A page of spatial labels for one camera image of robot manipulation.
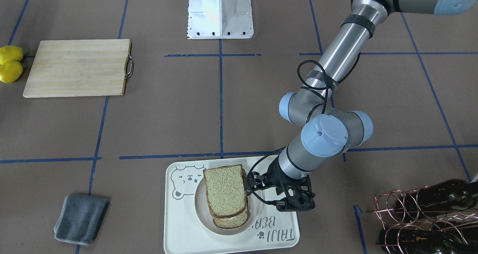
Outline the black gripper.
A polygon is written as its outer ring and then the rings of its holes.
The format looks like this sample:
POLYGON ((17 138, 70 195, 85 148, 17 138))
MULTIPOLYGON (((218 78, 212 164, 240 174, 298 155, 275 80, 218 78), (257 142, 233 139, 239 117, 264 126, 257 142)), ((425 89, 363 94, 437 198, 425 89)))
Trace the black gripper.
POLYGON ((249 170, 244 173, 243 186, 247 195, 254 195, 261 203, 275 206, 280 212, 309 211, 316 207, 315 194, 309 176, 300 176, 293 179, 282 171, 279 159, 275 158, 268 166, 264 174, 254 171, 254 168, 266 157, 258 160, 249 170), (276 195, 284 195, 281 199, 267 201, 261 198, 257 191, 275 188, 276 195))

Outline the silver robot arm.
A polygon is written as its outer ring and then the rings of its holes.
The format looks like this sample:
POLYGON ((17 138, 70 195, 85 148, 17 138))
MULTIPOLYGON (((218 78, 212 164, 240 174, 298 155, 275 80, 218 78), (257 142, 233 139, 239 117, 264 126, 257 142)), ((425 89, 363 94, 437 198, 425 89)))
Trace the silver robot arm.
POLYGON ((357 147, 373 133, 370 117, 362 111, 343 112, 329 106, 329 99, 355 68, 361 50, 376 27, 390 14, 459 15, 477 0, 352 0, 351 13, 318 61, 305 60, 297 67, 302 82, 287 93, 279 113, 301 127, 300 133, 268 166, 264 174, 252 168, 244 178, 246 195, 278 211, 307 211, 315 207, 309 174, 326 160, 357 147))

